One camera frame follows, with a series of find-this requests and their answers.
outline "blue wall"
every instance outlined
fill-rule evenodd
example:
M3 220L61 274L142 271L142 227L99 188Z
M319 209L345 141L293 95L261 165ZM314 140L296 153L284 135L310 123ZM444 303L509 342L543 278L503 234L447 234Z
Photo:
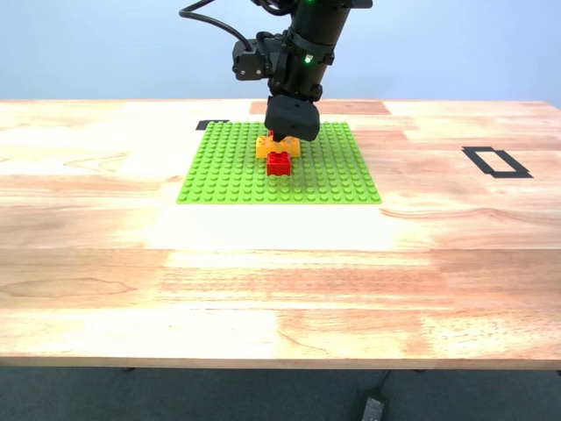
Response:
M266 96L238 82L229 34L176 0L18 0L0 9L0 98ZM279 32L249 0L205 13ZM561 107L560 0L379 0L354 11L324 97L532 99Z

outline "robotic arm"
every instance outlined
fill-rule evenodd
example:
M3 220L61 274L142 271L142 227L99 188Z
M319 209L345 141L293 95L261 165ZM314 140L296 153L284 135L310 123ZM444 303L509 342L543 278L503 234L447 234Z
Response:
M351 9L369 9L373 0L252 0L275 16L292 17L282 34L259 32L255 39L193 13L212 1L197 2L181 10L180 16L218 26L239 39L232 52L232 70L240 81L268 79L271 96L265 126L273 131L273 140L315 139L320 120L314 102L322 97L323 74L335 60L344 23Z

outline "gray floor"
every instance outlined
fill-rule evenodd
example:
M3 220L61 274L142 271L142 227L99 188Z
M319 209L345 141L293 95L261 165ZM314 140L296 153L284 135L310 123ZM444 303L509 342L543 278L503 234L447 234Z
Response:
M356 421L380 371L0 367L1 421ZM391 421L559 421L556 372L394 371Z

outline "green baseplate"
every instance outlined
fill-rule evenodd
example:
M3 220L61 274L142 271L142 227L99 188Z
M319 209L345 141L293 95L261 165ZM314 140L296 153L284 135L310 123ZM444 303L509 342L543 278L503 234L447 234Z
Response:
M346 123L323 123L301 141L292 174L266 175L255 157L261 123L209 123L177 203L379 204L380 195Z

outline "wooden table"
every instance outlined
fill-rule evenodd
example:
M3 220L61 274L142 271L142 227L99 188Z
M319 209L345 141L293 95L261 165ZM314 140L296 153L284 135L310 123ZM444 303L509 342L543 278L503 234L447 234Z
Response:
M382 205L174 204L199 120L264 111L0 103L0 363L561 369L561 111L323 101Z

